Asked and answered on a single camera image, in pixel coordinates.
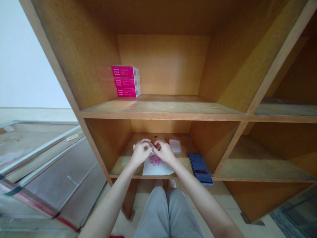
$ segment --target knee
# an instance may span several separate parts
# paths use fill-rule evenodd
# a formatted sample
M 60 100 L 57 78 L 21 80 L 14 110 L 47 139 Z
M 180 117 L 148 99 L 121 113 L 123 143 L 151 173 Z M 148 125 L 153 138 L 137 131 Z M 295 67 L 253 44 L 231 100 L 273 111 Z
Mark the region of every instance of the knee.
M 175 197 L 175 198 L 186 198 L 186 195 L 184 194 L 184 192 L 178 188 L 174 188 L 170 191 L 168 191 L 168 195 L 169 197 Z
M 151 192 L 151 195 L 156 196 L 156 197 L 158 197 L 158 196 L 166 197 L 165 190 L 161 186 L 154 187 L 152 192 Z

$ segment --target pink beads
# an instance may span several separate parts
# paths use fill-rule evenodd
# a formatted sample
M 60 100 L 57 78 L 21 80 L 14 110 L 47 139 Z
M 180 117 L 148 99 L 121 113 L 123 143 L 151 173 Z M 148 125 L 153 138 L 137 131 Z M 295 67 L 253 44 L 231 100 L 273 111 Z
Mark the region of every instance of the pink beads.
M 152 155 L 150 157 L 150 164 L 152 164 L 153 166 L 156 166 L 156 164 L 159 166 L 160 163 L 164 162 L 157 155 Z

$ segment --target shoe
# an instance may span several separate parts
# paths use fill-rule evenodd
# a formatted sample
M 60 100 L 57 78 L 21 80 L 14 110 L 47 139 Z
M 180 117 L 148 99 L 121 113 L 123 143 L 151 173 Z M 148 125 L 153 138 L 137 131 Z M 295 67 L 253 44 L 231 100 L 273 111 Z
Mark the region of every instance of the shoe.
M 168 181 L 167 188 L 168 188 L 168 189 L 176 188 L 176 182 L 175 182 L 174 179 L 170 179 L 170 180 Z
M 161 186 L 161 187 L 163 187 L 163 180 L 157 179 L 154 186 L 155 186 L 155 187 L 156 187 L 156 186 Z

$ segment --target forearm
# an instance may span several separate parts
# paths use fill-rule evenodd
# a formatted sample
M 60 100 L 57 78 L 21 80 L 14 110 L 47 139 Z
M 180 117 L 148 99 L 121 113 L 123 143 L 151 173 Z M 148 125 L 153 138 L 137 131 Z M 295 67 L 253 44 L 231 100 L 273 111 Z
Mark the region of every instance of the forearm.
M 79 238 L 109 237 L 119 215 L 136 166 L 129 162 L 97 207 Z
M 171 167 L 215 238 L 244 237 L 219 202 L 177 159 Z

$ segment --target hand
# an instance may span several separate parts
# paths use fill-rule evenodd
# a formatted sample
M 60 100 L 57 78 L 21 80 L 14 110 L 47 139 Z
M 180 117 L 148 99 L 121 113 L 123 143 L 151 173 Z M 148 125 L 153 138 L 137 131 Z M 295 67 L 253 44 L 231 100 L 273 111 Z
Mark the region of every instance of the hand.
M 163 140 L 157 140 L 154 145 L 158 145 L 158 148 L 156 149 L 153 147 L 154 153 L 160 157 L 164 162 L 168 163 L 169 165 L 173 164 L 177 159 L 169 146 L 165 141 Z
M 133 145 L 133 155 L 130 162 L 138 167 L 142 164 L 150 155 L 152 148 L 150 146 L 150 139 L 142 139 Z

